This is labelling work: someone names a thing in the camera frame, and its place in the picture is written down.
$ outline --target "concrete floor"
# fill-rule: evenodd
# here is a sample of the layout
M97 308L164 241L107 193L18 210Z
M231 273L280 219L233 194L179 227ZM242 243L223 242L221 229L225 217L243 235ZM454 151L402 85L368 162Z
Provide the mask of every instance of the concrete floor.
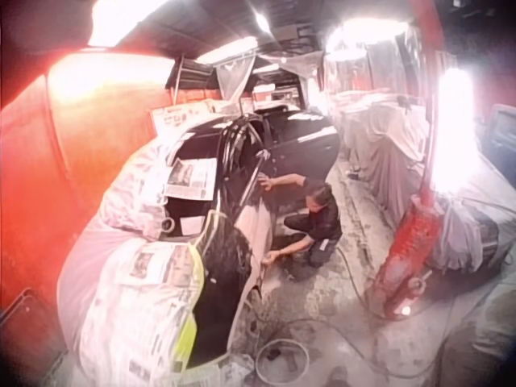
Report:
M455 296L457 284L470 283L471 277L434 274L430 291L413 305L412 318L386 322L372 317L356 296L351 276L363 293L368 279L387 257L393 228L364 183L346 177L347 167L346 161L338 160L327 181L339 204L343 228L339 247L351 273L339 254L302 283L290 281L279 267L272 266L264 282L263 302L257 308L259 336L252 346L256 350L278 338L295 339L306 346L308 372L291 383L293 387L429 387L443 338L497 279L481 278L480 285ZM432 291L432 284L439 291ZM246 323L255 319L249 316L243 317ZM336 373L340 381L331 383ZM64 359L48 385L87 384L70 360ZM254 381L252 385L264 384Z

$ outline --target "man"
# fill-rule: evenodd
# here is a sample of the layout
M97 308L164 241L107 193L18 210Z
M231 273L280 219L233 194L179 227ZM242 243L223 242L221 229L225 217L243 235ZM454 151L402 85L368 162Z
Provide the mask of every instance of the man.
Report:
M331 254L342 236L339 208L331 192L331 186L324 181L313 180L297 174L269 178L260 174L259 180L266 191L278 185L295 184L303 188L309 214L291 215L285 218L285 225L303 234L293 235L286 247L270 251L264 264L270 265L278 258L303 252L302 264L320 268L330 260Z

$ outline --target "black shirt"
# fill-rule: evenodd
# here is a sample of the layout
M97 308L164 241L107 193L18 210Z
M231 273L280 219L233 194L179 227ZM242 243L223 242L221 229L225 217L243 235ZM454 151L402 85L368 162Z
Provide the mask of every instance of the black shirt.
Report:
M305 178L304 186L306 186L308 180L308 177ZM342 236L339 207L337 206L335 196L331 195L328 204L319 212L310 212L308 216L312 226L308 233L311 239L339 239Z

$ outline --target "black pants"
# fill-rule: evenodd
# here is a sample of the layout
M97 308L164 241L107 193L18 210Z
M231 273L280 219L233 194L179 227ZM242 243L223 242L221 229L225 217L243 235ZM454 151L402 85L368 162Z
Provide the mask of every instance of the black pants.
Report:
M308 214L287 216L284 224L286 227L292 230L302 231L302 233L285 235L278 238L275 243L277 245L276 248L284 248L292 243L300 241L312 228ZM330 260L331 254L335 251L335 247L338 242L338 239L316 240L307 251L298 253L299 256L294 259L301 259L303 263L307 263L313 268L320 268Z

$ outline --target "man's hand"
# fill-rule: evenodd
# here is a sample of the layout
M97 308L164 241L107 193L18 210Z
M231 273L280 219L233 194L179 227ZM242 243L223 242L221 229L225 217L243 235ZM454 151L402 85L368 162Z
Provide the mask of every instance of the man's hand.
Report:
M275 260L277 260L281 256L281 253L278 250L271 250L267 253L265 256L265 259L263 260L262 264L265 266L270 266L274 263Z
M258 173L258 181L266 191L270 191L274 186L274 180L262 172Z

